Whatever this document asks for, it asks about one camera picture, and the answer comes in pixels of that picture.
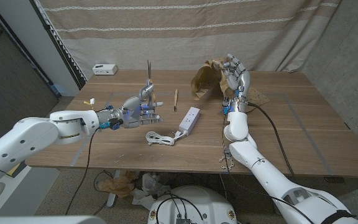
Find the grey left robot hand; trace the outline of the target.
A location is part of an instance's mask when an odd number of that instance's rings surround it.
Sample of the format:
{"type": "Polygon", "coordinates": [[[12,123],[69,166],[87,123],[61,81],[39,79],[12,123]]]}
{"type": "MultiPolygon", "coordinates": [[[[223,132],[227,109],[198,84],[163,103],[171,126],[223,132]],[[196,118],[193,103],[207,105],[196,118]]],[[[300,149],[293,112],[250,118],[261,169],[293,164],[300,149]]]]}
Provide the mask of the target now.
{"type": "Polygon", "coordinates": [[[136,96],[127,99],[120,108],[107,107],[97,111],[99,127],[115,130],[163,122],[163,118],[155,112],[155,108],[162,106],[163,102],[153,102],[153,93],[154,85],[148,84],[136,96]]]}

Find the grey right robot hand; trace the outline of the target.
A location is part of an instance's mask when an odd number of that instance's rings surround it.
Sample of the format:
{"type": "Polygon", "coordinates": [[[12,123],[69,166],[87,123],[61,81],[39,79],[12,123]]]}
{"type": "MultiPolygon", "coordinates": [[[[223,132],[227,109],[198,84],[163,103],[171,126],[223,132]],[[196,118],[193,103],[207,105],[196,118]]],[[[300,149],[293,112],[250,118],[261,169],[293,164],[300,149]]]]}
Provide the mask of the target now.
{"type": "Polygon", "coordinates": [[[223,63],[223,77],[221,79],[226,87],[224,92],[224,105],[230,112],[246,113],[247,94],[250,87],[250,73],[239,59],[227,54],[223,63]]]}

